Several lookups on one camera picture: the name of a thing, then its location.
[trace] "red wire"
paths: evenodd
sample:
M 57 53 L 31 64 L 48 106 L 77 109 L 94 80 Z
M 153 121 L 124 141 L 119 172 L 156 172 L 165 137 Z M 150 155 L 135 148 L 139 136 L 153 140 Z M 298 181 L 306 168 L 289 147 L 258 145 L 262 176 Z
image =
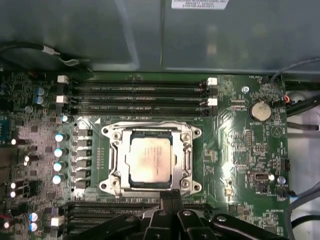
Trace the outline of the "red wire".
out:
M 8 215 L 0 215 L 0 219 L 9 219 L 10 218 L 10 216 L 8 216 Z

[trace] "screw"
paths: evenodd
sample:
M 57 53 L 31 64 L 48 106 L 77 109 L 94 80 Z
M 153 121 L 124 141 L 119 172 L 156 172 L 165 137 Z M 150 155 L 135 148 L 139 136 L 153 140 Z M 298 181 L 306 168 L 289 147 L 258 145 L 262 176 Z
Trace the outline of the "screw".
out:
M 185 216 L 191 216 L 191 214 L 192 214 L 192 213 L 191 213 L 190 211 L 184 211 L 184 212 L 183 212 L 183 215 L 185 215 Z
M 182 141 L 184 141 L 184 142 L 189 141 L 189 140 L 190 140 L 190 135 L 189 135 L 189 133 L 182 133 L 182 134 L 181 134 L 181 139 L 182 139 Z
M 168 214 L 168 213 L 167 213 L 166 211 L 162 211 L 162 212 L 159 213 L 160 216 L 165 216 L 165 215 L 167 215 L 167 214 Z
M 119 179 L 117 179 L 117 178 L 113 179 L 113 181 L 112 181 L 112 186 L 118 187 L 119 185 L 120 185 Z
M 283 184 L 286 184 L 286 179 L 284 176 L 279 176 L 277 179 L 277 182 L 279 185 L 283 185 Z
M 186 188 L 188 188 L 189 186 L 190 186 L 189 181 L 186 180 L 186 179 L 183 179 L 182 182 L 181 182 L 181 187 L 184 188 L 184 189 L 186 189 Z
M 126 221 L 126 222 L 132 222 L 133 220 L 134 220 L 133 217 L 128 217 L 125 221 Z
M 121 134 L 119 132 L 114 132 L 112 134 L 112 137 L 115 139 L 115 140 L 119 140 L 121 138 Z
M 241 88 L 241 91 L 244 93 L 244 94 L 247 94 L 249 91 L 250 91 L 250 88 L 248 86 L 243 86 Z
M 226 219 L 224 216 L 218 216 L 216 219 L 217 219 L 219 222 L 225 222 L 225 221 L 227 221 L 227 219 Z

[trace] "cable connector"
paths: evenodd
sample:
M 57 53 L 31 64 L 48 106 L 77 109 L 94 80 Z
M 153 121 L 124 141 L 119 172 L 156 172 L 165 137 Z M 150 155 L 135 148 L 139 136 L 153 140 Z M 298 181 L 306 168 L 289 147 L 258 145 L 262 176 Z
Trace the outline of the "cable connector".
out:
M 281 198 L 288 198 L 288 197 L 296 197 L 297 194 L 289 189 L 286 189 L 284 187 L 279 187 L 275 190 L 275 194 L 278 195 Z

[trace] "electrolytic capacitor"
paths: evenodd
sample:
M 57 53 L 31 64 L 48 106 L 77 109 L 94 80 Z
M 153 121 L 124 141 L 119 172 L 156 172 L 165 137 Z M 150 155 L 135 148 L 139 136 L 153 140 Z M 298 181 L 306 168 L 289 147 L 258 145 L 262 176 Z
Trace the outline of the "electrolytic capacitor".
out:
M 56 172 L 59 172 L 61 171 L 62 169 L 65 169 L 67 167 L 67 163 L 64 162 L 64 161 L 59 161 L 59 162 L 56 162 L 54 165 L 53 165 L 53 170 L 55 170 Z
M 3 228 L 4 229 L 9 229 L 10 227 L 12 227 L 13 225 L 19 223 L 21 220 L 17 217 L 13 217 L 8 219 L 4 224 L 3 224 Z
M 35 221 L 37 221 L 37 220 L 40 220 L 40 219 L 42 218 L 42 215 L 43 215 L 42 211 L 37 210 L 37 211 L 35 211 L 35 212 L 33 212 L 33 213 L 30 214 L 29 220 L 30 220 L 31 222 L 35 222 Z
M 41 106 L 45 106 L 48 103 L 48 100 L 44 99 L 42 96 L 37 96 L 35 98 L 35 103 Z
M 42 87 L 38 87 L 35 91 L 38 96 L 46 97 L 48 96 L 48 91 L 43 89 Z
M 22 194 L 24 194 L 24 189 L 19 188 L 19 189 L 15 189 L 14 191 L 10 192 L 10 197 L 14 199 Z
M 54 155 L 57 158 L 60 158 L 63 155 L 67 155 L 69 153 L 69 150 L 66 148 L 57 148 L 56 150 L 54 150 Z
M 18 139 L 18 138 L 13 138 L 11 140 L 11 145 L 15 146 L 15 145 L 26 145 L 27 141 L 24 139 Z
M 61 121 L 62 121 L 63 123 L 65 123 L 65 124 L 67 124 L 67 123 L 70 123 L 70 122 L 72 121 L 72 118 L 71 118 L 70 116 L 63 115 L 63 116 L 61 117 Z
M 27 162 L 27 163 L 38 161 L 38 160 L 39 160 L 39 156 L 38 155 L 28 155 L 28 156 L 24 157 L 24 161 Z
M 30 223 L 29 230 L 30 232 L 35 232 L 41 230 L 42 227 L 42 221 L 35 221 Z
M 33 111 L 34 111 L 34 108 L 32 106 L 26 106 L 24 108 L 24 111 L 27 113 L 27 114 L 31 114 Z
M 57 135 L 55 135 L 54 139 L 57 143 L 60 143 L 62 141 L 66 141 L 68 140 L 69 136 L 67 134 L 64 133 L 58 133 Z
M 25 181 L 21 180 L 21 181 L 16 181 L 16 182 L 12 182 L 10 184 L 10 188 L 11 189 L 18 189 L 21 188 L 24 185 Z
M 60 184 L 61 182 L 63 182 L 64 180 L 66 180 L 67 176 L 63 173 L 60 173 L 58 175 L 55 175 L 53 178 L 52 178 L 52 182 L 53 184 L 55 185 L 58 185 Z

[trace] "black connector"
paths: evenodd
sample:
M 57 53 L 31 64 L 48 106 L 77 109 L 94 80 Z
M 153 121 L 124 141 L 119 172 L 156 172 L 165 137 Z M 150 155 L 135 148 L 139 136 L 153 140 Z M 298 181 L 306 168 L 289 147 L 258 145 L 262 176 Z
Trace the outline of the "black connector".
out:
M 290 172 L 290 160 L 288 158 L 281 159 L 281 171 Z
M 288 198 L 288 197 L 296 197 L 297 194 L 289 189 L 286 189 L 284 187 L 279 187 L 275 190 L 275 194 L 278 195 L 281 198 Z

